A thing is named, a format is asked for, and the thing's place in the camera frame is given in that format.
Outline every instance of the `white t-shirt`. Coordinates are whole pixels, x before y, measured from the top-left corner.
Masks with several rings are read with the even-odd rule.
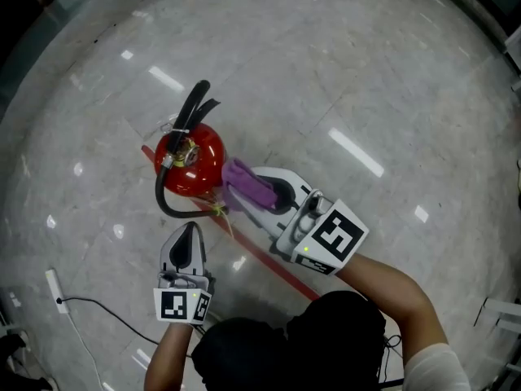
[[[471,391],[458,356],[445,343],[420,350],[405,365],[404,391]]]

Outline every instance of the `purple cloth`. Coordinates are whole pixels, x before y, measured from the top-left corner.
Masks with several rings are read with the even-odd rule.
[[[230,186],[241,196],[261,209],[270,209],[277,201],[273,186],[256,176],[251,169],[237,158],[229,158],[221,170],[222,197],[232,210],[243,210],[243,206],[230,192]]]

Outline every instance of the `power strip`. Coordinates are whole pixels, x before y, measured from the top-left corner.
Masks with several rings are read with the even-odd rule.
[[[49,283],[50,293],[52,294],[52,297],[55,299],[56,307],[58,307],[58,311],[61,314],[68,314],[69,309],[67,306],[67,303],[60,303],[58,304],[57,300],[61,298],[62,300],[65,298],[65,296],[62,293],[62,288],[59,286],[58,281],[58,275],[56,274],[55,270],[48,270],[46,271],[46,278],[47,283]]]

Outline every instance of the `red fire extinguisher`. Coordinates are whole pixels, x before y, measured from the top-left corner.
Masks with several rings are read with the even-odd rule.
[[[161,138],[155,150],[155,198],[167,215],[193,218],[218,215],[225,208],[182,212],[172,209],[164,198],[164,189],[180,196],[196,197],[215,203],[215,191],[222,185],[221,168],[225,147],[217,132],[201,123],[219,102],[210,99],[199,106],[210,89],[206,80],[199,81],[188,95],[172,131]]]

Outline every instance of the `gray tiled floor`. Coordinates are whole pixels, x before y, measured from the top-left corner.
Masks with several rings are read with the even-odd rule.
[[[157,207],[140,147],[155,145],[160,125],[203,78],[221,101],[205,121],[228,152],[293,169],[343,199],[371,230],[360,253],[412,275],[472,384],[491,380],[514,336],[494,329],[492,314],[472,323],[486,296],[517,292],[521,139],[514,74],[475,25],[448,0],[145,0],[133,10],[37,112],[15,97],[0,126],[2,161],[14,164],[4,182],[0,287],[22,302],[11,312],[62,388],[91,390],[97,381],[49,297],[49,267],[66,293],[98,298],[160,338],[151,289],[160,246],[182,223]],[[178,86],[157,81],[152,66]],[[334,142],[332,128],[379,162],[383,176]],[[425,223],[417,206],[429,214]],[[230,218],[269,246],[249,221]],[[305,308],[304,296],[217,225],[199,222],[217,277],[214,312],[279,326]],[[319,293],[347,287],[281,264]],[[102,380],[116,391],[140,389],[144,370],[132,357],[153,347],[88,303],[71,308]],[[395,354],[388,371],[402,375]],[[202,387],[191,367],[185,385]]]

